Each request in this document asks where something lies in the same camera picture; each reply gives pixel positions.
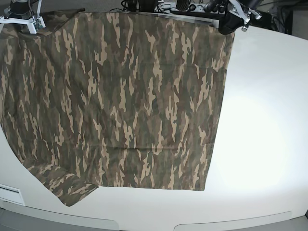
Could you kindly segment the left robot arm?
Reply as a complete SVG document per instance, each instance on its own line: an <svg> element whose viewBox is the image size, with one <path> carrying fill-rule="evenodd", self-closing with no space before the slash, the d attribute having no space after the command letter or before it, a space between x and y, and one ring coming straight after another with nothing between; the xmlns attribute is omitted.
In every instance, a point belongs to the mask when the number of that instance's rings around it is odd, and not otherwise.
<svg viewBox="0 0 308 231"><path fill-rule="evenodd" d="M225 4L224 16L219 20L219 33L228 35L238 28L246 32L251 19L261 19L262 14L257 10L261 2L261 0L228 0Z"/></svg>

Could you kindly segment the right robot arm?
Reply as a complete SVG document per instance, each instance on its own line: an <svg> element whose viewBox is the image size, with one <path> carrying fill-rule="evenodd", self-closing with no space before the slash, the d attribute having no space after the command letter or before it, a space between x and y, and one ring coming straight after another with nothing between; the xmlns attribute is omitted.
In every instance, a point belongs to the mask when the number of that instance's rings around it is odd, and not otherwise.
<svg viewBox="0 0 308 231"><path fill-rule="evenodd" d="M45 28L45 22L40 15L42 0L11 0L0 16L0 30L11 24L17 29L27 28L30 34L36 34Z"/></svg>

